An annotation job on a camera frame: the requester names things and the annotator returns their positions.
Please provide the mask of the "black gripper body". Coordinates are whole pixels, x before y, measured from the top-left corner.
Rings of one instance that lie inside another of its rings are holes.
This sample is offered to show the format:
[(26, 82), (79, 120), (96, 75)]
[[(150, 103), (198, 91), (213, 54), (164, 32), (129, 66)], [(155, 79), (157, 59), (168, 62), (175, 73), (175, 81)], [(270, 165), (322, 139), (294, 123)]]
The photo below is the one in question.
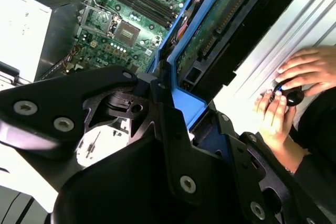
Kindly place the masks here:
[(72, 176), (61, 189), (52, 223), (252, 223), (229, 166), (190, 147), (183, 164), (196, 185), (172, 190), (162, 144), (144, 138)]

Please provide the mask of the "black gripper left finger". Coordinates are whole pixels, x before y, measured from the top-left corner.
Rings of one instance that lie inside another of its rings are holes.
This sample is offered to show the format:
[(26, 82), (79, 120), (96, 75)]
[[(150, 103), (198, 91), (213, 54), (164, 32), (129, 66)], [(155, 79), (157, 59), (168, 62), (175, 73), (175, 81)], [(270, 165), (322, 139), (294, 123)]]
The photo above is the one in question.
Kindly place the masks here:
[[(113, 118), (131, 121), (131, 142), (152, 138), (163, 146), (169, 185), (193, 169), (182, 112), (174, 107), (170, 66), (151, 82), (120, 66), (82, 71), (1, 92), (1, 142), (42, 162), (73, 158), (85, 133)], [(191, 183), (181, 186), (193, 194)]]

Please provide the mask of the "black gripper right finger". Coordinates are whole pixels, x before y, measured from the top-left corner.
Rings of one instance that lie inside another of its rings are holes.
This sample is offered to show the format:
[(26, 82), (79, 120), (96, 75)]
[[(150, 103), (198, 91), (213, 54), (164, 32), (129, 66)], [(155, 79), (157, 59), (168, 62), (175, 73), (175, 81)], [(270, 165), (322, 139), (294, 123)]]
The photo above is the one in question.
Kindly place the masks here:
[(233, 171), (244, 217), (251, 223), (315, 223), (316, 206), (255, 135), (237, 136), (216, 113), (219, 150)]

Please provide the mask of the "person left hand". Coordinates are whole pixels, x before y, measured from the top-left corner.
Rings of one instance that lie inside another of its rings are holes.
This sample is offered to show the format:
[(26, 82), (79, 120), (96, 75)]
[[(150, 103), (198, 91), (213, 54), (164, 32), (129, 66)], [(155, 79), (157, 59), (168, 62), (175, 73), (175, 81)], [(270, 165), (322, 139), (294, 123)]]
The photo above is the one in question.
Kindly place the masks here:
[(272, 151), (278, 151), (289, 136), (296, 107), (287, 106), (287, 98), (280, 91), (272, 95), (271, 90), (260, 95), (255, 101), (254, 113), (264, 142)]

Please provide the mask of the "person right hand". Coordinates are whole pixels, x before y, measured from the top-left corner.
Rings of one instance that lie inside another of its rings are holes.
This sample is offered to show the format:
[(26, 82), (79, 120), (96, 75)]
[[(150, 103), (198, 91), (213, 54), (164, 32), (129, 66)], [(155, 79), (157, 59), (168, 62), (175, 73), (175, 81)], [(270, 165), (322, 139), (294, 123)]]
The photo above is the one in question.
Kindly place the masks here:
[(286, 81), (283, 90), (309, 85), (305, 96), (335, 87), (335, 46), (313, 47), (297, 51), (279, 67), (275, 79)]

